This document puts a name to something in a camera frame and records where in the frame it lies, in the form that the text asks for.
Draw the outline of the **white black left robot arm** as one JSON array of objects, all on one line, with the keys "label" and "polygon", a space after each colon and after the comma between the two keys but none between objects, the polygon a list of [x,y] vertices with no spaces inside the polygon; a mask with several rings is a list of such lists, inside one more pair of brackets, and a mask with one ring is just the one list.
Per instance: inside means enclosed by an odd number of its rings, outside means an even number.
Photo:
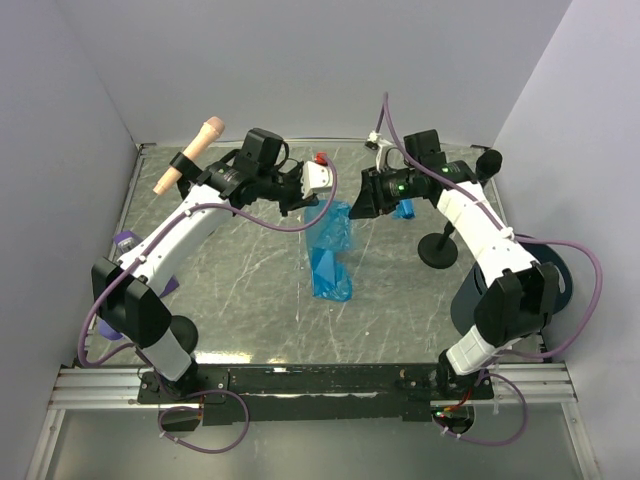
[{"label": "white black left robot arm", "polygon": [[118,261],[101,260],[92,268],[97,315],[130,340],[163,377],[161,388],[184,402],[196,393],[198,365],[171,329],[173,317],[160,299],[169,279],[218,227],[258,199],[278,203],[283,215],[313,203],[312,183],[331,182],[326,168],[314,173],[314,162],[298,162],[282,171],[284,140],[269,131],[250,130],[241,148],[205,169],[195,160],[224,130],[220,119],[205,122],[178,153],[154,191],[161,195],[179,182],[189,193],[174,212]]}]

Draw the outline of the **purple microphone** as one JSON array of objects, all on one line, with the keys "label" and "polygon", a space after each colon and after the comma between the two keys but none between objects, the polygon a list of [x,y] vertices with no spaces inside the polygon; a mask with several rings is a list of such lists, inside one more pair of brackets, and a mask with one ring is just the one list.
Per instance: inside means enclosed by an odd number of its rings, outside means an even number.
[{"label": "purple microphone", "polygon": [[124,335],[115,329],[113,329],[106,321],[100,319],[98,321],[98,332],[99,334],[107,340],[110,341],[119,341],[124,338]]}]

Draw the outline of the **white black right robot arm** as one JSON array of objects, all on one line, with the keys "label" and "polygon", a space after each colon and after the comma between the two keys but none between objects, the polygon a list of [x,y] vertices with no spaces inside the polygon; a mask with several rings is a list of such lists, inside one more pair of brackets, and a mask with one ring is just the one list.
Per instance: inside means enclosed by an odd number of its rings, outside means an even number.
[{"label": "white black right robot arm", "polygon": [[387,161],[395,146],[379,132],[372,131],[365,145],[375,151],[375,164],[361,172],[350,218],[377,218],[402,200],[426,199],[447,223],[442,233],[420,240],[422,261],[436,269],[451,266],[457,248],[450,236],[458,233],[481,272],[485,290],[473,308],[471,326],[440,354],[436,367],[440,393],[458,398],[502,350],[548,325],[559,294],[559,273],[516,240],[486,199],[484,187],[502,166],[498,151],[482,153],[474,168],[463,161],[449,162],[437,132],[427,130],[404,139],[403,148],[416,166],[396,169]]}]

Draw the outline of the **blue detached trash bag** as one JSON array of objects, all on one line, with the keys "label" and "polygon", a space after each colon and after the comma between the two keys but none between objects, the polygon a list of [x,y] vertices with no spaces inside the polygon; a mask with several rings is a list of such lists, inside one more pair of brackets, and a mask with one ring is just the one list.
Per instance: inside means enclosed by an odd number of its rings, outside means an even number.
[{"label": "blue detached trash bag", "polygon": [[350,205],[334,200],[320,221],[304,231],[312,295],[334,302],[352,297],[352,280],[339,256],[353,247]]}]

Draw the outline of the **aluminium rail frame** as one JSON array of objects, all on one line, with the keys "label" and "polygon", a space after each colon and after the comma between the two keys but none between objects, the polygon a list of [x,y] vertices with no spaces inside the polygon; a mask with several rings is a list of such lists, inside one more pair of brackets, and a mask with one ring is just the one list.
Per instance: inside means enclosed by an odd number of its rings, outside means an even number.
[{"label": "aluminium rail frame", "polygon": [[[247,398],[293,400],[302,397],[376,398],[396,394],[403,400],[453,405],[469,392],[471,401],[499,404],[524,398],[530,404],[574,403],[577,395],[564,364],[502,364],[476,387],[443,392],[418,364],[213,365],[204,389],[223,388]],[[115,410],[179,405],[183,398],[162,392],[143,366],[59,371],[48,402],[51,410]]]}]

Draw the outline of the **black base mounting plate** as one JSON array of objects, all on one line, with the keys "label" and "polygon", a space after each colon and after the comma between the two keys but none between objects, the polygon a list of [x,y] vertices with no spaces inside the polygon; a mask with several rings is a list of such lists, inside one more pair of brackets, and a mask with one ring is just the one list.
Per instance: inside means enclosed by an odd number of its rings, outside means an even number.
[{"label": "black base mounting plate", "polygon": [[182,391],[145,373],[137,401],[198,407],[203,424],[214,426],[247,419],[428,422],[440,405],[494,396],[490,381],[476,374],[446,382],[437,370],[434,363],[202,364]]}]

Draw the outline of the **beige microphone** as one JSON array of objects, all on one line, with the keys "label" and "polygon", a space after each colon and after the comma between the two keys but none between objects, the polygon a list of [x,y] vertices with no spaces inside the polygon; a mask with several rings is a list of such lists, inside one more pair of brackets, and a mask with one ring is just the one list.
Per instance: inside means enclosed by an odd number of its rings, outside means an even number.
[{"label": "beige microphone", "polygon": [[[196,158],[204,152],[204,150],[214,141],[216,141],[224,132],[225,124],[218,117],[211,117],[203,123],[196,137],[182,151],[189,159],[195,161]],[[156,183],[153,191],[157,195],[166,193],[180,177],[173,167],[169,167],[163,176]]]}]

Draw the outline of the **black right mic stand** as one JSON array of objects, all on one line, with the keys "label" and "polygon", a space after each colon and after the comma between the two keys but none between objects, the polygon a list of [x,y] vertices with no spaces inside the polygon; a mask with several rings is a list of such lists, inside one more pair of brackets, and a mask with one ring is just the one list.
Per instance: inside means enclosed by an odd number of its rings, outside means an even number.
[{"label": "black right mic stand", "polygon": [[458,249],[451,239],[455,227],[447,222],[441,233],[430,233],[421,238],[417,252],[419,258],[429,267],[434,269],[447,269],[458,258]]}]

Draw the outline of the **black microphone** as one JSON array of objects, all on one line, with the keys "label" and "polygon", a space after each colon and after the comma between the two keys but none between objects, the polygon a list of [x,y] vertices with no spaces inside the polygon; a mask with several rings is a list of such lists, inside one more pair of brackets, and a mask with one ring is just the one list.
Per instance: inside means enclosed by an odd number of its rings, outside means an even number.
[{"label": "black microphone", "polygon": [[484,151],[476,160],[475,175],[479,180],[488,180],[496,175],[502,167],[503,156],[494,149]]}]

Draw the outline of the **dark blue trash bin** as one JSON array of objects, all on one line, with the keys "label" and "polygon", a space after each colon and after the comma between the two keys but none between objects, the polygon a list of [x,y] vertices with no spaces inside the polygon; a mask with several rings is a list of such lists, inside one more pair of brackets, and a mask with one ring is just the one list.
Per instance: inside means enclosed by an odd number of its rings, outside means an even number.
[{"label": "dark blue trash bin", "polygon": [[491,345],[538,333],[563,310],[573,295],[573,278],[562,257],[546,244],[525,243],[534,265],[520,272],[507,269],[487,285],[474,265],[454,296],[450,314],[462,336],[476,327]]}]

